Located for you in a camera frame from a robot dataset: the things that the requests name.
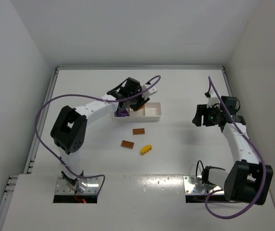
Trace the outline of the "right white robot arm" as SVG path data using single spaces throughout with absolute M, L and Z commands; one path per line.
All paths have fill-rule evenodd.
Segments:
M 224 190 L 225 199 L 250 203 L 256 196 L 263 175 L 266 176 L 257 205 L 265 203 L 273 177 L 270 165 L 262 166 L 260 158 L 252 146 L 245 140 L 246 122 L 237 115 L 238 99 L 222 96 L 218 98 L 213 91 L 205 94 L 208 102 L 197 105 L 192 122 L 197 127 L 217 125 L 226 138 L 234 160 L 229 172 L 220 167 L 206 166 L 201 174 L 201 182 L 205 185 L 216 185 Z

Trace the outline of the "purple lego brick front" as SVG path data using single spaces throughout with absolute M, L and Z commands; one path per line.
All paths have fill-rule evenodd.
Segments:
M 127 117 L 127 116 L 129 116 L 129 112 L 126 109 L 122 109 L 122 110 L 116 111 L 114 113 L 114 116 L 115 117 Z

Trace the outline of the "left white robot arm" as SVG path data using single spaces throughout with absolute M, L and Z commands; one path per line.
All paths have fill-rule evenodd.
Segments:
M 123 114 L 127 109 L 137 111 L 150 100 L 151 92 L 146 90 L 150 86 L 149 81 L 141 85 L 129 77 L 99 101 L 74 108 L 67 105 L 61 109 L 50 136 L 61 154 L 63 179 L 75 186 L 78 178 L 84 175 L 76 152 L 84 143 L 87 126 L 108 114 Z

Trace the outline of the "yellow lego brick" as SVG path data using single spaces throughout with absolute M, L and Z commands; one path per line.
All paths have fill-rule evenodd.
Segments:
M 141 149 L 141 154 L 144 155 L 152 150 L 152 145 L 146 145 Z

